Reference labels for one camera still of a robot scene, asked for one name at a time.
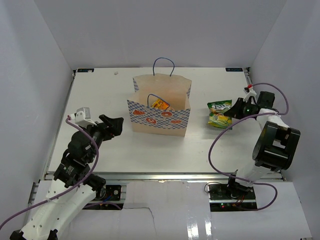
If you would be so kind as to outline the green candy bag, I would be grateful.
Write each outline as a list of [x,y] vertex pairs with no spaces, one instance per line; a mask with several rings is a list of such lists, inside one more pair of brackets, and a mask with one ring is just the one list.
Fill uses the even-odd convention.
[[231,99],[208,102],[207,107],[210,111],[208,125],[215,128],[226,129],[232,124],[232,118],[225,115],[225,112],[232,107]]

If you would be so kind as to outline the checkered paper bag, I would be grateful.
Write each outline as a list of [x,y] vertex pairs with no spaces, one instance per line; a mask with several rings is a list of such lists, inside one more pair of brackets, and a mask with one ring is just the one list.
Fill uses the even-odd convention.
[[[134,94],[127,100],[132,130],[137,133],[184,137],[191,113],[190,92],[192,81],[181,75],[155,72],[132,78]],[[171,110],[151,107],[157,100],[167,102]]]

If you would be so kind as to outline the orange snack pouch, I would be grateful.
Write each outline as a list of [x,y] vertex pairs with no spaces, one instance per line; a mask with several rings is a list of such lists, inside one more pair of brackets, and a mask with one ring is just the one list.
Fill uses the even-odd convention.
[[159,109],[159,110],[163,110],[163,111],[170,111],[172,110],[171,106],[163,101],[162,99],[158,98],[152,105],[151,105],[152,108],[155,108],[155,109]]

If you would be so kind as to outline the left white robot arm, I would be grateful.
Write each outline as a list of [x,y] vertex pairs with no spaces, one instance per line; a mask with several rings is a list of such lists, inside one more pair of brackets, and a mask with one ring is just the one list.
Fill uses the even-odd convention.
[[94,122],[78,117],[76,113],[65,120],[77,131],[62,154],[45,200],[27,208],[36,212],[22,229],[12,232],[11,240],[58,240],[89,202],[105,196],[106,180],[93,170],[99,160],[100,146],[121,135],[124,118],[102,114],[101,121]]

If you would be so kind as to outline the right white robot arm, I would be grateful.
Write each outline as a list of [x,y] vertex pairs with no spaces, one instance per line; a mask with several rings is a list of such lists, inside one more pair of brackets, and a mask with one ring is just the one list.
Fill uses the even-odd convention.
[[275,94],[262,91],[259,95],[249,87],[244,89],[245,98],[238,98],[236,103],[225,112],[225,116],[237,120],[255,116],[261,134],[252,152],[252,161],[243,168],[236,170],[225,187],[226,195],[236,200],[253,190],[253,183],[264,175],[287,170],[292,164],[294,154],[301,136],[297,129],[285,124],[278,111],[273,108]]

